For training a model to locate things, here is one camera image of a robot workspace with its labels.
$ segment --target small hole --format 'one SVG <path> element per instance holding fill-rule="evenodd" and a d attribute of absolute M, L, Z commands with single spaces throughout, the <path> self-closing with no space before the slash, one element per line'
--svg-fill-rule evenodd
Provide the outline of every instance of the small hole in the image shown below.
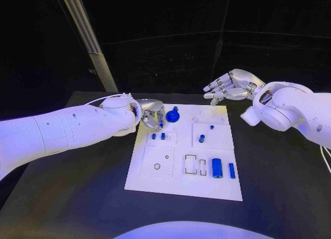
<path fill-rule="evenodd" d="M 320 126 L 320 124 L 318 125 L 318 127 L 316 127 L 316 132 L 319 132 L 320 130 L 322 130 L 322 126 Z"/>

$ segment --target dark table surface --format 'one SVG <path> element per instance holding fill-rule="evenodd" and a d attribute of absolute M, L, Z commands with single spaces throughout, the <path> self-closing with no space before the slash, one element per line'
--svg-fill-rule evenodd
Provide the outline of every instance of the dark table surface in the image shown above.
<path fill-rule="evenodd" d="M 108 93 L 75 92 L 66 107 Z M 132 94 L 168 104 L 201 95 Z M 136 133 L 33 161 L 0 211 L 0 238 L 112 238 L 168 221 L 230 225 L 273 238 L 331 238 L 331 176 L 319 147 L 290 128 L 250 127 L 250 101 L 224 100 L 243 201 L 123 190 Z"/>

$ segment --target robotic hand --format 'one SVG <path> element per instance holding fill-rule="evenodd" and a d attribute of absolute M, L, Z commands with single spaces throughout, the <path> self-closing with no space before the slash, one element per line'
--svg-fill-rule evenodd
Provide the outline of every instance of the robotic hand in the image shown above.
<path fill-rule="evenodd" d="M 100 99 L 99 107 L 89 105 Z M 135 132 L 139 121 L 159 130 L 164 115 L 161 101 L 119 94 L 43 115 L 0 121 L 0 180 L 31 160 Z"/>
<path fill-rule="evenodd" d="M 313 93 L 295 83 L 264 82 L 247 71 L 231 70 L 204 87 L 204 98 L 215 105 L 223 98 L 249 99 L 240 115 L 250 126 L 260 121 L 273 129 L 299 130 L 305 138 L 331 149 L 331 93 Z"/>

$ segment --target white board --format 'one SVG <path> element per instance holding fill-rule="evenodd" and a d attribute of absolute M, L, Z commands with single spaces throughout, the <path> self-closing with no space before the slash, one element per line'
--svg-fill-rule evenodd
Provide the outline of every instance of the white board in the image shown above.
<path fill-rule="evenodd" d="M 139 124 L 123 189 L 241 201 L 226 107 L 164 104 L 165 112 L 174 106 L 180 119 L 165 122 L 161 131 Z M 213 178 L 213 158 L 221 160 L 223 178 Z M 228 163 L 234 165 L 234 179 Z"/>

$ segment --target white robotic arm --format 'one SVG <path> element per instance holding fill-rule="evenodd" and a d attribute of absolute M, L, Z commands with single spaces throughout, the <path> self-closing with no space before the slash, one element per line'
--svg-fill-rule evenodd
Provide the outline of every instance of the white robotic arm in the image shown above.
<path fill-rule="evenodd" d="M 0 121 L 0 180 L 31 160 L 135 132 L 139 121 L 161 129 L 161 101 L 134 100 L 125 94 L 103 98 L 99 107 L 89 105 L 92 101 L 43 115 Z"/>
<path fill-rule="evenodd" d="M 331 93 L 313 93 L 287 82 L 267 84 L 249 72 L 234 69 L 213 81 L 204 91 L 215 105 L 223 98 L 249 99 L 253 105 L 240 115 L 250 126 L 260 121 L 279 131 L 295 127 L 305 138 L 331 149 Z"/>

